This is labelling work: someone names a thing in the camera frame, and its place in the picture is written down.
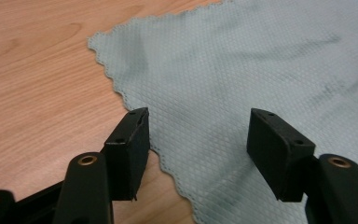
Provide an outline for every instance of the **wood grain surface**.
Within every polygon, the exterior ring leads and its hole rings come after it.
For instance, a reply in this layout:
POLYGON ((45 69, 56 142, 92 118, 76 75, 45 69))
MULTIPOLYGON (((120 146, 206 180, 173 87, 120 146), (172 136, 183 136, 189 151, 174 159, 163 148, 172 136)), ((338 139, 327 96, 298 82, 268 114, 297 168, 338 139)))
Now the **wood grain surface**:
MULTIPOLYGON (((0 189, 20 200, 99 151, 126 113, 87 38, 132 17, 217 0, 0 1, 0 189)), ((189 201, 153 152, 138 202, 114 202, 116 223, 192 223, 189 201)))

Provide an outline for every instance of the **gray cloth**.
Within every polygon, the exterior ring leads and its hole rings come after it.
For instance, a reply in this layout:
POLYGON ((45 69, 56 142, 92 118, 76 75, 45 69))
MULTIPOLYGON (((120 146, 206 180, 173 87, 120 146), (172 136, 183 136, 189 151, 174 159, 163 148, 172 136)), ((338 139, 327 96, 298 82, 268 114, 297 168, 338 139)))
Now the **gray cloth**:
POLYGON ((358 0, 226 1, 131 20, 89 47, 125 106, 149 107, 152 148, 199 223, 307 223, 246 153, 252 107, 316 156, 358 162, 358 0))

